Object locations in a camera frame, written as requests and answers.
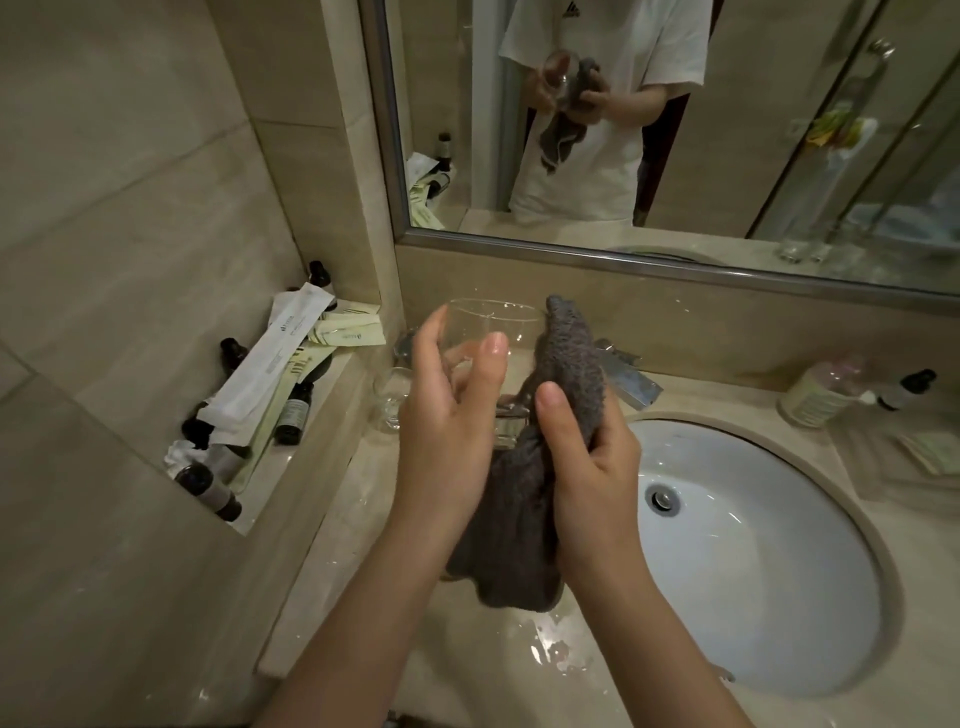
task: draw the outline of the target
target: bottle cap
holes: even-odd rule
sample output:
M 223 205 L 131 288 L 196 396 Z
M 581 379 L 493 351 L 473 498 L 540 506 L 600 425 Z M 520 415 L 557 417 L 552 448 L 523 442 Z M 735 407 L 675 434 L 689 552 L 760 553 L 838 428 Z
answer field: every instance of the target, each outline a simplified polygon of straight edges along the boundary
M 192 463 L 177 473 L 174 479 L 191 496 L 198 496 L 213 485 L 213 471 L 203 463 Z
M 242 346 L 236 339 L 229 338 L 220 342 L 220 359 L 228 373 L 239 367 L 248 353 L 250 353 L 250 350 Z
M 231 497 L 227 501 L 227 505 L 217 511 L 217 515 L 222 518 L 224 521 L 232 522 L 240 518 L 240 514 L 243 512 L 243 506 L 240 504 L 240 501 L 236 497 Z
M 311 260 L 309 264 L 310 283 L 318 288 L 324 288 L 331 283 L 330 274 L 319 260 Z
M 930 388 L 936 378 L 936 372 L 932 369 L 924 369 L 916 374 L 905 376 L 900 380 L 900 386 L 912 395 L 921 395 Z

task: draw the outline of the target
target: glass cup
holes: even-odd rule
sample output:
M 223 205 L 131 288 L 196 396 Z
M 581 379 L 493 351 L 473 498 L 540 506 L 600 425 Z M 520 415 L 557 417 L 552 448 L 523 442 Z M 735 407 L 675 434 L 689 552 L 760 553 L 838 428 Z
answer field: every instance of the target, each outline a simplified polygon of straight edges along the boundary
M 447 305 L 440 351 L 454 396 L 459 399 L 467 384 L 473 357 L 487 334 L 507 336 L 507 376 L 500 389 L 496 416 L 491 426 L 495 445 L 510 449 L 524 428 L 533 407 L 533 392 L 521 392 L 534 370 L 534 348 L 546 331 L 544 313 L 533 306 L 482 299 L 455 299 Z
M 394 367 L 373 379 L 373 423 L 388 432 L 400 429 L 400 407 L 410 396 L 414 373 Z

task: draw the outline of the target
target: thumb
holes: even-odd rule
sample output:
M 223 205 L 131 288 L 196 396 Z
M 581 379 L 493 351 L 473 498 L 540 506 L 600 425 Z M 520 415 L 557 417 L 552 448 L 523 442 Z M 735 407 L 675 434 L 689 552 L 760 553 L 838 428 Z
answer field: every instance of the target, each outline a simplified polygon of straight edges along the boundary
M 550 447 L 554 470 L 574 477 L 586 474 L 592 465 L 590 453 L 564 390 L 556 382 L 545 381 L 537 389 L 537 421 Z
M 507 376 L 507 335 L 497 331 L 487 334 L 473 357 L 467 387 L 460 398 L 461 412 L 472 424 L 493 433 L 496 401 Z

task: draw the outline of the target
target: fingernail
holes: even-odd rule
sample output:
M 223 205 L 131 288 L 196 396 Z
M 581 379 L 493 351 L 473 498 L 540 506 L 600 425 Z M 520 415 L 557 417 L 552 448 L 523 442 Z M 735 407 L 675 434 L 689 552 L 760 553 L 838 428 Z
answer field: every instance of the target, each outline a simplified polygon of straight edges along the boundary
M 507 334 L 503 331 L 488 334 L 487 338 L 483 340 L 483 348 L 487 353 L 504 353 L 507 347 Z
M 537 400 L 545 407 L 556 407 L 564 403 L 564 390 L 556 382 L 545 381 L 537 390 Z

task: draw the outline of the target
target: forearm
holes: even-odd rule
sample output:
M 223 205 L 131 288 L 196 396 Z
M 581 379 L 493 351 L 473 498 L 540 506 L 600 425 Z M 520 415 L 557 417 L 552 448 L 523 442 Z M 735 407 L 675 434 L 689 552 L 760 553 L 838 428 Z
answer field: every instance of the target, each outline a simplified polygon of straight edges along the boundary
M 572 585 L 634 725 L 749 728 L 642 554 Z
M 651 85 L 634 93 L 612 94 L 604 118 L 626 129 L 638 129 L 653 124 L 666 106 L 666 86 Z
M 257 728 L 382 725 L 455 543 L 449 529 L 391 517 Z

